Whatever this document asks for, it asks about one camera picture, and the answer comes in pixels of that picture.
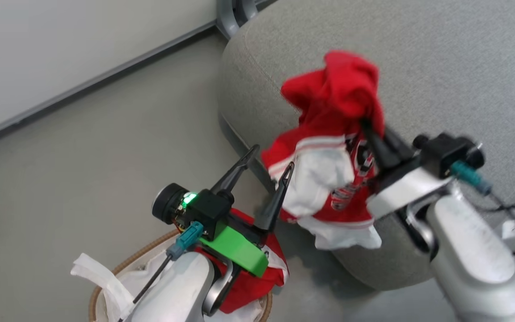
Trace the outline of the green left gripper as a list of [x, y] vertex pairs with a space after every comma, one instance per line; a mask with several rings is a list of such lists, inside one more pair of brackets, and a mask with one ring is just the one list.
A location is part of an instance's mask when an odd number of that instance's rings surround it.
[[[231, 194], [239, 178], [255, 159], [260, 150], [260, 145], [254, 144], [249, 151], [239, 159], [210, 189], [219, 195]], [[264, 206], [262, 212], [255, 216], [253, 226], [264, 232], [274, 231], [276, 222], [283, 207], [283, 202], [289, 188], [292, 174], [295, 169], [294, 162], [288, 163], [286, 169], [278, 179], [278, 188], [270, 201]], [[252, 242], [252, 218], [245, 214], [228, 214], [227, 223], [219, 223], [214, 239], [209, 241], [206, 236], [200, 238], [200, 242], [208, 249], [229, 259], [244, 271], [251, 275], [263, 277], [269, 261], [264, 251]]]

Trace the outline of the plain red garment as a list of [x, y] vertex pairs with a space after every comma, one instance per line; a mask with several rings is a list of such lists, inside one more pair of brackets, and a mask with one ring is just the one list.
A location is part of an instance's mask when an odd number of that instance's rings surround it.
[[268, 267], [262, 277], [255, 277], [247, 271], [239, 271], [237, 279], [230, 284], [230, 290], [221, 302], [219, 311], [233, 314], [251, 302], [268, 295], [274, 287], [283, 287], [289, 277], [286, 257], [277, 236], [272, 233], [261, 248], [268, 258]]

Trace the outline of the red white printed garment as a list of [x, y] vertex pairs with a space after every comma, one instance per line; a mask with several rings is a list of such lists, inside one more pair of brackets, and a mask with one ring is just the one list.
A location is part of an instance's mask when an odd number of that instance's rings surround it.
[[280, 134], [262, 160], [276, 183], [293, 163], [280, 218], [309, 231], [317, 249], [378, 249], [382, 239], [366, 201], [380, 168], [361, 123], [384, 134], [380, 72], [347, 51], [330, 51], [324, 61], [282, 85], [282, 96], [300, 111], [298, 126]]

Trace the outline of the white basket liner cloth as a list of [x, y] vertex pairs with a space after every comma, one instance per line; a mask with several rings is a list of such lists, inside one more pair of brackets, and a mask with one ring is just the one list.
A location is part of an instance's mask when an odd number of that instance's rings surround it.
[[[108, 322], [117, 322], [119, 318], [124, 318], [131, 312], [135, 296], [138, 295], [164, 259], [165, 254], [160, 254], [147, 261], [145, 269], [129, 271], [119, 279], [98, 261], [87, 254], [81, 254], [74, 261], [70, 273], [87, 279], [102, 288], [103, 295], [106, 298]], [[203, 302], [204, 322], [252, 322], [251, 320], [259, 314], [257, 301], [236, 310], [233, 314], [224, 314], [220, 311], [214, 314], [206, 313], [206, 307], [213, 295], [212, 285], [213, 281]]]

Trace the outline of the grey fabric sofa seat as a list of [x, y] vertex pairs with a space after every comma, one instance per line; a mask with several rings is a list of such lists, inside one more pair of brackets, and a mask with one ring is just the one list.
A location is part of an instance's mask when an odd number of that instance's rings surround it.
[[277, 0], [226, 46], [220, 115], [245, 145], [265, 149], [297, 124], [282, 83], [339, 49], [378, 66], [399, 135], [480, 141], [484, 176], [515, 201], [515, 0]]

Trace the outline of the round wicker laundry basket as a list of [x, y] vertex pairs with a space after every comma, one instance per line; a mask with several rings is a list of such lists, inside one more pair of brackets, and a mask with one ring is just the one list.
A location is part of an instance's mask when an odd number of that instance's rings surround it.
[[[147, 261], [156, 255], [163, 254], [178, 236], [178, 231], [169, 232], [156, 240], [141, 248], [136, 253], [125, 259], [117, 265], [112, 273], [116, 277], [120, 277], [123, 273], [129, 271], [145, 269]], [[273, 295], [268, 293], [257, 301], [259, 306], [259, 314], [252, 319], [252, 322], [267, 322], [273, 304]], [[89, 301], [88, 322], [108, 322], [108, 310], [106, 307], [106, 298], [103, 295], [101, 287], [95, 287]]]

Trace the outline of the grey wall baseboard strip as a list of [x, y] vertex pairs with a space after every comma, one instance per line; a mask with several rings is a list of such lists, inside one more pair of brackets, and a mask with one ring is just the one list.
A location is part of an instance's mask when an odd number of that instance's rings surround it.
[[216, 26], [216, 0], [0, 0], [0, 131]]

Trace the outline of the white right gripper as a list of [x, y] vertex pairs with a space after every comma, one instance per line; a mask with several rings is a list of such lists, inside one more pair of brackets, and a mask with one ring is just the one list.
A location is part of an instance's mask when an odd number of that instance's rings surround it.
[[415, 155], [392, 128], [385, 126], [380, 136], [368, 119], [360, 121], [360, 128], [376, 165], [382, 170], [372, 180], [372, 195], [366, 200], [366, 209], [375, 220], [433, 194], [450, 182], [449, 178], [438, 178], [424, 169], [420, 155]]

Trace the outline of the grey metal furniture leg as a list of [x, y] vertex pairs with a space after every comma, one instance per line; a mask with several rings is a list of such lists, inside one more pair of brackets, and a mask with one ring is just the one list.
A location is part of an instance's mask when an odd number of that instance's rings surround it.
[[277, 0], [216, 0], [216, 27], [227, 39]]

